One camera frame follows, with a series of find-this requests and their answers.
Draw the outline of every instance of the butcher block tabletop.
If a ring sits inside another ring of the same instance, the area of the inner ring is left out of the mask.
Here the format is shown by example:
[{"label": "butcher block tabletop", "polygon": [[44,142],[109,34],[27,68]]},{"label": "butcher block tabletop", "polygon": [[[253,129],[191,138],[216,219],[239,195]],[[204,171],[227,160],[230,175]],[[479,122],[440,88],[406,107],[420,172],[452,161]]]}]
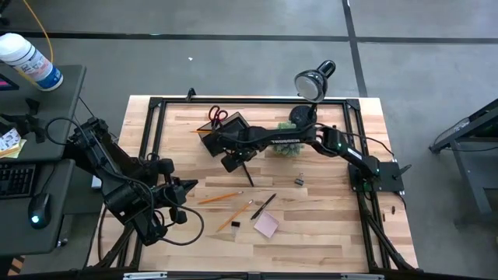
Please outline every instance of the butcher block tabletop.
[{"label": "butcher block tabletop", "polygon": [[[138,156],[149,98],[130,96],[124,116],[119,146],[130,156]],[[359,99],[366,136],[390,146],[384,122],[381,102],[378,98]],[[286,158],[276,155],[272,147],[258,153],[246,163],[252,176],[251,187],[240,167],[227,173],[221,163],[223,155],[211,157],[199,136],[192,131],[209,122],[208,112],[214,103],[168,103],[163,134],[160,141],[161,158],[174,161],[174,176],[181,179],[197,179],[198,184],[188,193],[186,206],[197,210],[205,221],[202,237],[188,246],[175,246],[158,242],[144,247],[140,270],[161,271],[266,271],[266,272],[366,272],[368,271],[359,220],[356,194],[351,192],[347,173],[347,162],[340,158],[329,158],[304,146],[300,155]],[[249,125],[276,128],[286,121],[290,104],[218,104],[228,114],[239,112]],[[149,150],[153,146],[156,110],[149,137]],[[318,122],[337,125],[345,131],[342,107],[318,105]],[[357,131],[356,119],[352,117],[353,130]],[[391,155],[376,142],[368,141],[371,155],[389,161]],[[304,185],[294,180],[303,173]],[[243,194],[219,201],[199,205],[206,198],[243,191]],[[268,238],[256,229],[257,221],[251,216],[276,194],[266,211],[279,221],[275,234]],[[235,218],[240,229],[232,234],[230,225],[216,230],[233,213],[248,201],[254,203]],[[410,234],[405,208],[399,197],[379,193],[381,213],[385,217],[384,231],[402,256],[417,267],[415,251]],[[160,209],[168,221],[168,208]],[[196,215],[188,212],[188,221],[169,228],[166,238],[186,242],[194,238],[201,223]],[[102,251],[109,251],[121,235],[123,226],[107,212],[102,228]],[[376,261],[381,265],[378,240],[371,231]],[[88,265],[97,260],[96,237],[93,241]]]}]

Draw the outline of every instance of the gray floor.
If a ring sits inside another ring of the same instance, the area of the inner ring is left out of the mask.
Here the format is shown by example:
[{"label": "gray floor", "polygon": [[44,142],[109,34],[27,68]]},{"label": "gray floor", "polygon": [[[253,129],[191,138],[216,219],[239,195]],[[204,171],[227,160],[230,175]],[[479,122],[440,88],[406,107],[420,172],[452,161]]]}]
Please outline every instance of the gray floor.
[{"label": "gray floor", "polygon": [[[117,33],[347,36],[340,0],[31,1],[48,30]],[[350,0],[357,36],[498,37],[493,0]],[[37,30],[21,1],[5,13]],[[32,39],[45,54],[43,39]],[[88,67],[82,93],[112,132],[128,96],[295,94],[293,75],[337,63],[330,96],[358,96],[349,43],[223,40],[53,39],[57,64]],[[455,121],[496,99],[498,44],[359,44],[368,96],[380,97],[391,144],[406,173],[406,201],[419,266],[498,278],[496,231],[456,230],[472,211],[453,156],[427,146]],[[87,116],[79,108],[79,117]]]}]

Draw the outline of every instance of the scissors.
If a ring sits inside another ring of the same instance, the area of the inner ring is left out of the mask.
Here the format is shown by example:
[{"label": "scissors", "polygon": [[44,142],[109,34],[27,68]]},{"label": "scissors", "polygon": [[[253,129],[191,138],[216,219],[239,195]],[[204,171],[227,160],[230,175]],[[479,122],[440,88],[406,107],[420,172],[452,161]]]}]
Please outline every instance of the scissors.
[{"label": "scissors", "polygon": [[225,110],[221,110],[218,105],[215,105],[209,109],[209,120],[211,121],[211,129],[214,131],[216,127],[221,124],[228,117],[228,113]]}]

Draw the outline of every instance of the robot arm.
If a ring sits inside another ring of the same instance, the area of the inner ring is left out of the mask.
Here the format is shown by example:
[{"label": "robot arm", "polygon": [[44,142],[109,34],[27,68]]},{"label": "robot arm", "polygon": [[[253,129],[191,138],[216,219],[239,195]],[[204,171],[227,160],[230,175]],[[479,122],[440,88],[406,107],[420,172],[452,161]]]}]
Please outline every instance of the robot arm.
[{"label": "robot arm", "polygon": [[311,145],[318,153],[329,156],[341,156],[356,166],[364,177],[376,177],[379,174],[379,160],[374,156],[365,156],[345,139],[335,127],[311,124],[305,128],[268,130],[262,127],[249,127],[237,133],[219,133],[218,143],[228,150],[222,163],[228,172],[232,172],[243,162],[249,161],[257,152],[262,152],[269,145],[304,143]]},{"label": "robot arm", "polygon": [[[143,160],[128,156],[112,142],[103,120],[90,118],[80,128],[75,128],[69,138],[69,157],[102,180],[107,209],[123,225],[131,223],[144,245],[154,244],[167,233],[154,209],[171,207],[172,220],[187,222],[185,213],[177,206],[186,202],[185,196],[197,180],[172,177],[171,159]],[[166,183],[156,186],[159,174],[164,175]]]}]

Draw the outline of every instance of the black pen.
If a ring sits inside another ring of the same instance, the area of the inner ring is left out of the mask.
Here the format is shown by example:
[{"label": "black pen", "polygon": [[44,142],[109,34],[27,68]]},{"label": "black pen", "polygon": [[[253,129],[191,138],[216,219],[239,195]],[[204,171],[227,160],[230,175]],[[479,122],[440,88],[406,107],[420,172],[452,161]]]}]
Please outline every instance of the black pen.
[{"label": "black pen", "polygon": [[266,207],[266,205],[268,205],[268,203],[272,202],[272,199],[276,196],[277,194],[273,194],[256,212],[254,215],[252,215],[251,219],[256,219],[259,214],[261,214],[261,211],[263,211]]}]

